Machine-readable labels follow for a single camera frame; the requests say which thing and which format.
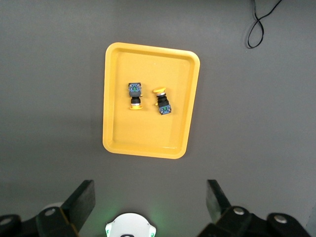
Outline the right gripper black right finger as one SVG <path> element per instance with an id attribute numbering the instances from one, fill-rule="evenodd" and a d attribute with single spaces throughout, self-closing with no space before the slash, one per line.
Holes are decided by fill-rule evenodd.
<path id="1" fill-rule="evenodd" d="M 267 237 L 265 221 L 231 205 L 216 180 L 207 181 L 206 206 L 212 222 L 197 237 Z"/>

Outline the yellow mushroom push button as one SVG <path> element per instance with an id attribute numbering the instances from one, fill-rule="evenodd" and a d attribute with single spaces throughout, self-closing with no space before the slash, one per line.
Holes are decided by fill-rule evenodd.
<path id="1" fill-rule="evenodd" d="M 153 90 L 156 95 L 157 102 L 155 105 L 158 107 L 158 111 L 161 115 L 167 115 L 172 112 L 171 105 L 166 96 L 166 87 L 157 87 Z"/>
<path id="2" fill-rule="evenodd" d="M 141 97 L 143 96 L 142 94 L 142 86 L 140 82 L 131 82 L 128 84 L 128 92 L 129 96 L 131 98 L 130 103 L 131 103 L 131 110 L 140 110 L 142 109 L 141 105 Z"/>

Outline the yellow plastic tray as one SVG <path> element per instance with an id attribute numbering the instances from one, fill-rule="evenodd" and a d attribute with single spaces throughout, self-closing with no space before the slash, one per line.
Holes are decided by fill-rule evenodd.
<path id="1" fill-rule="evenodd" d="M 115 42 L 105 54 L 103 145 L 117 154 L 177 159 L 187 149 L 200 60 L 178 49 Z M 128 84 L 140 82 L 142 109 Z M 161 115 L 153 90 L 166 87 L 172 112 Z"/>

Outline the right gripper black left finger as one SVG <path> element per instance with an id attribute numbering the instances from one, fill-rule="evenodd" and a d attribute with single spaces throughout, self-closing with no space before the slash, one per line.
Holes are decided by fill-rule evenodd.
<path id="1" fill-rule="evenodd" d="M 84 180 L 61 206 L 48 207 L 36 216 L 39 237 L 79 237 L 94 206 L 94 181 Z"/>

